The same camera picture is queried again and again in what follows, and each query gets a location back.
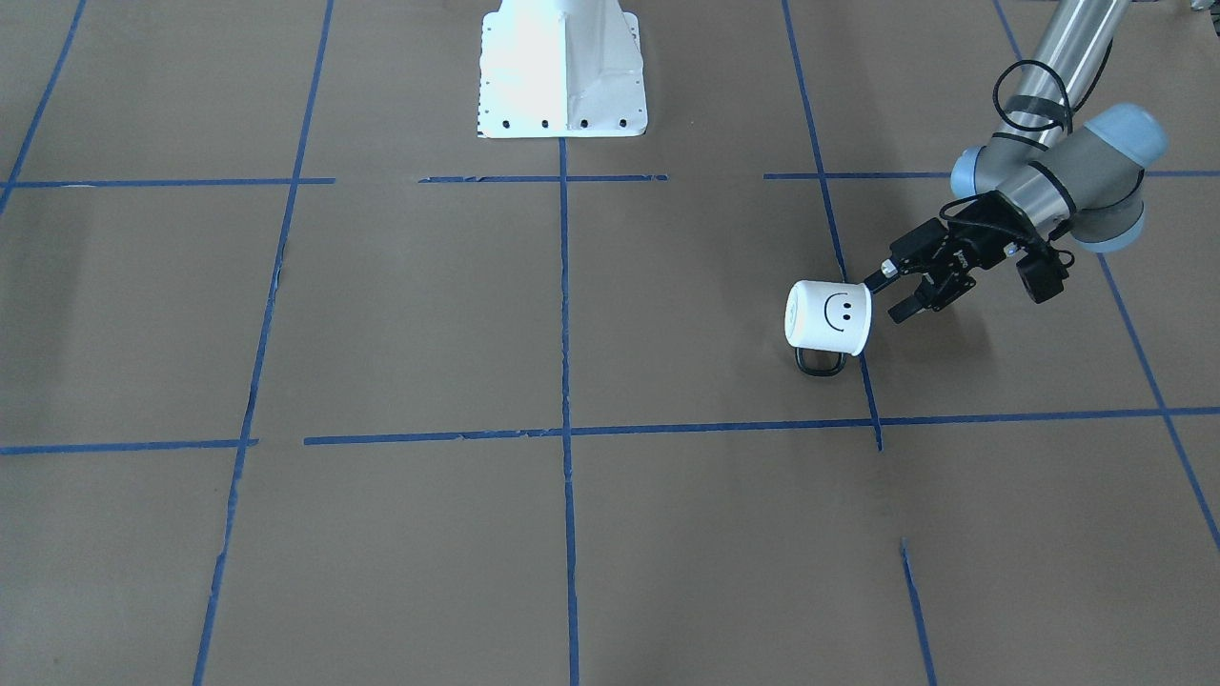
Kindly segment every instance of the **metal tube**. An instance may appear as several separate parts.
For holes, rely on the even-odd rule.
[[[1131,0],[1061,0],[1042,43],[1033,59],[1053,68],[1068,87],[1071,105],[1078,105],[1085,96],[1097,70],[1105,56],[1114,33],[1122,21]],[[1026,67],[1016,94],[1043,98],[1054,103],[1063,101],[1063,94],[1054,79],[1038,67]],[[1028,112],[1013,112],[1010,117],[1016,123],[1027,127],[1041,127],[1049,120]],[[1000,133],[1020,135],[1046,146],[1050,146],[1063,134],[1059,128],[1039,133],[1024,132],[1002,125]]]

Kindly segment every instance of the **white metal bracket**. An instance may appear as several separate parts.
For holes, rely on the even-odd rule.
[[[648,128],[639,20],[619,0],[503,0],[483,18],[478,133],[639,135]]]

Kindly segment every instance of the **smiley face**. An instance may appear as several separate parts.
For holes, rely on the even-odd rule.
[[[831,311],[832,303],[836,300],[836,298],[839,297],[842,297],[842,300],[839,301],[838,306],[834,308],[833,311]],[[833,328],[834,331],[838,331],[839,333],[844,333],[847,332],[847,330],[836,326],[834,322],[852,321],[852,303],[848,301],[848,297],[849,295],[847,293],[833,293],[828,298],[826,298],[826,304],[822,305],[822,316],[826,317],[826,323],[830,325],[830,327]]]

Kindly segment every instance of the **gray floor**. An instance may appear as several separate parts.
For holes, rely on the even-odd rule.
[[[788,286],[1054,5],[630,0],[650,131],[567,144],[475,137],[497,5],[0,7],[0,684],[1220,679],[1205,13],[1088,109],[1171,135],[1135,247],[819,381]]]

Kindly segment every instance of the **light blue cap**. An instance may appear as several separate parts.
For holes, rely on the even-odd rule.
[[[1131,103],[1119,103],[1089,120],[1085,127],[1143,168],[1169,149],[1165,129],[1147,110]]]
[[[1122,233],[1115,236],[1114,238],[1108,238],[1099,243],[1085,243],[1083,240],[1077,238],[1076,243],[1078,243],[1081,248],[1088,250],[1089,253],[1097,253],[1097,254],[1114,253],[1116,250],[1121,250],[1127,245],[1135,243],[1136,238],[1139,238],[1139,234],[1143,233],[1144,215],[1147,214],[1148,214],[1148,208],[1144,206],[1144,209],[1139,211],[1139,218],[1136,220],[1136,223],[1131,225],[1131,228],[1124,231]]]
[[[958,161],[953,165],[953,173],[949,175],[949,188],[960,200],[977,194],[975,189],[975,168],[978,166],[978,153],[982,146],[966,148]]]

